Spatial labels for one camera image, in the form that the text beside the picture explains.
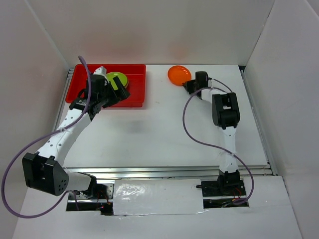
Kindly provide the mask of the orange plate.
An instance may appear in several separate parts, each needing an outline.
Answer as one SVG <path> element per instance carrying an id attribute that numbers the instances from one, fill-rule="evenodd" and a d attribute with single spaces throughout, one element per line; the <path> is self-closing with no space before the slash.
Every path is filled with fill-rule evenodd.
<path id="1" fill-rule="evenodd" d="M 182 86 L 192 79 L 191 72 L 184 66 L 174 65 L 167 72 L 168 79 L 176 86 Z"/>

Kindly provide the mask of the green plate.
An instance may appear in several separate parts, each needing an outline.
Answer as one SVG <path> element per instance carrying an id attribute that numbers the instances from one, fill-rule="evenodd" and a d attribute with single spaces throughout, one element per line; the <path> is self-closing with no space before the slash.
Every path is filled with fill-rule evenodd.
<path id="1" fill-rule="evenodd" d="M 124 88 L 129 84 L 128 78 L 125 74 L 121 72 L 109 72 L 106 74 L 107 80 L 111 83 L 114 90 L 118 90 L 118 87 L 114 81 L 114 77 L 118 77 Z"/>

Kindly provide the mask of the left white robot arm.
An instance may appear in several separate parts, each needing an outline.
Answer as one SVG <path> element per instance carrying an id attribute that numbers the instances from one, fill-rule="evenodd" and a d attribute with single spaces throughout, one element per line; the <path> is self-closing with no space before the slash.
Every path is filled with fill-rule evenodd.
<path id="1" fill-rule="evenodd" d="M 87 173 L 68 173 L 64 160 L 81 132 L 102 108 L 127 99 L 129 91 L 118 76 L 107 78 L 91 74 L 57 132 L 36 152 L 26 153 L 22 159 L 27 187 L 59 196 L 65 191 L 79 191 L 88 199 L 98 194 L 96 177 Z"/>

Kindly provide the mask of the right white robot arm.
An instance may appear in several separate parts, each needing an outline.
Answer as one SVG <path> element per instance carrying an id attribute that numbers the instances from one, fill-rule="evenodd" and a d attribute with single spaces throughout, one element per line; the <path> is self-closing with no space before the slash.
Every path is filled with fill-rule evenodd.
<path id="1" fill-rule="evenodd" d="M 224 151 L 219 165 L 217 190 L 222 195 L 230 194 L 240 184 L 240 172 L 234 153 L 235 135 L 240 121 L 240 112 L 236 93 L 229 87 L 227 92 L 213 86 L 213 79 L 205 71 L 197 71 L 195 79 L 183 83 L 191 97 L 209 102 L 212 106 L 212 121 L 221 133 L 221 146 L 215 148 Z"/>

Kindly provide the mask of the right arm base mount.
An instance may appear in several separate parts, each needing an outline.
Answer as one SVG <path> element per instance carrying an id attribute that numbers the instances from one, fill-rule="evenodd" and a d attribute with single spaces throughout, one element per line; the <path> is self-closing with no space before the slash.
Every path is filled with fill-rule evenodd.
<path id="1" fill-rule="evenodd" d="M 247 194 L 242 179 L 240 179 L 238 185 L 230 187 L 221 187 L 218 179 L 201 181 L 196 185 L 196 188 L 202 191 L 203 207 L 205 209 L 249 206 L 248 202 L 239 205 L 234 203 L 239 199 L 246 199 Z"/>

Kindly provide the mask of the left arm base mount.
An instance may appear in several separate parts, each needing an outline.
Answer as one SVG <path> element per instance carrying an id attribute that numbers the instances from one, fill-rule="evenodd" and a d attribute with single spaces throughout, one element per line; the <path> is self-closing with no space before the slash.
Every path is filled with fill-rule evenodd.
<path id="1" fill-rule="evenodd" d="M 114 184 L 97 184 L 92 193 L 84 191 L 70 192 L 67 200 L 67 212 L 97 212 L 104 216 L 113 216 Z"/>

